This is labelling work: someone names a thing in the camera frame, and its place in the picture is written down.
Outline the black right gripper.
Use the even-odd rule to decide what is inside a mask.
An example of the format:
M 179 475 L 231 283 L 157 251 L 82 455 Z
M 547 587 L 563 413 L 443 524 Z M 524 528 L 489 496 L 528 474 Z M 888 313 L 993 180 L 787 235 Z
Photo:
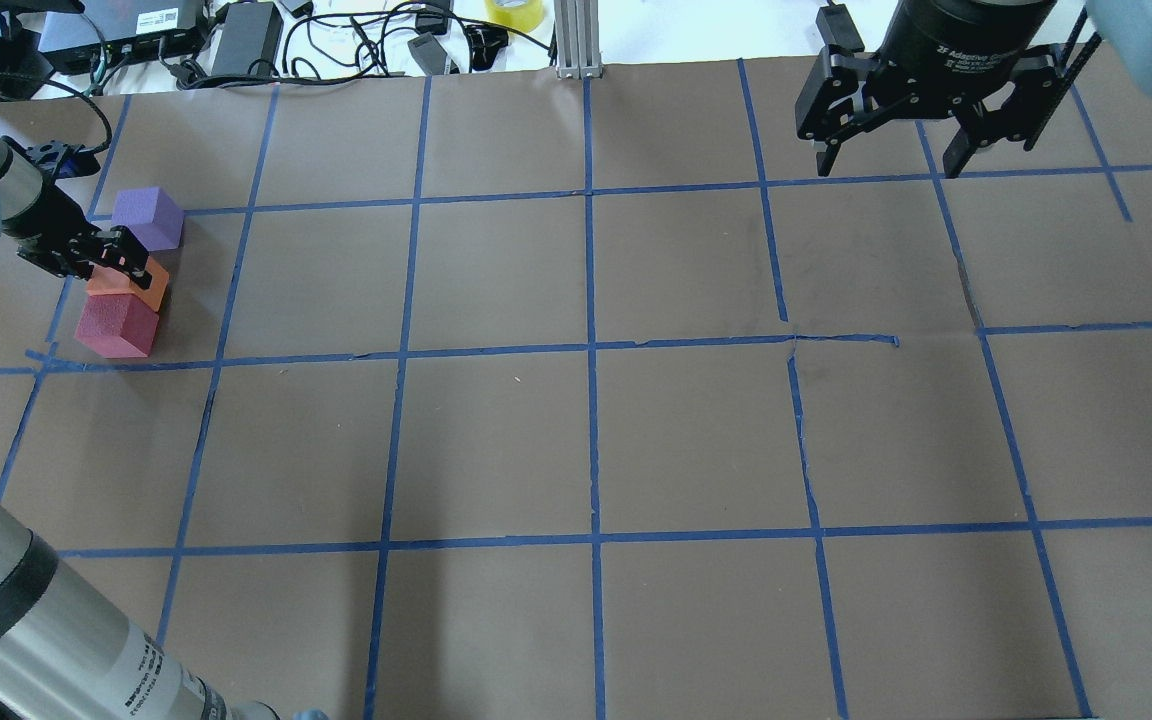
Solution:
M 846 141 L 893 120 L 957 122 L 946 179 L 998 141 L 1032 150 L 1087 65 L 1085 14 L 1068 40 L 1037 44 L 1052 10 L 1051 1 L 900 1 L 878 50 L 820 51 L 796 100 L 814 172 L 829 176 Z

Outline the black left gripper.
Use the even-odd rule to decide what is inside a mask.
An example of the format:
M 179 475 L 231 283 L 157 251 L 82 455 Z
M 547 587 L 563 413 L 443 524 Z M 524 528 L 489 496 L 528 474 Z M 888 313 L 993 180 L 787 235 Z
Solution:
M 3 234 L 17 243 L 18 258 L 55 276 L 88 279 L 93 266 L 109 266 L 147 288 L 145 247 L 127 228 L 101 232 L 55 184 L 45 184 L 35 200 L 3 218 Z

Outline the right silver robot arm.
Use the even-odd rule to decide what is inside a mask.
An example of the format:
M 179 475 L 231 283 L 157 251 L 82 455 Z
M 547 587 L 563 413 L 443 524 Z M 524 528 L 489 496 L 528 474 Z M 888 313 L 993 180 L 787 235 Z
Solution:
M 1098 47 L 1116 50 L 1152 97 L 1152 1 L 1087 1 L 1061 44 L 1037 44 L 1051 1 L 900 1 L 867 53 L 849 9 L 819 6 L 823 50 L 795 103 L 796 135 L 828 176 L 847 141 L 890 120 L 955 119 L 942 156 L 955 179 L 996 142 L 1032 150 Z

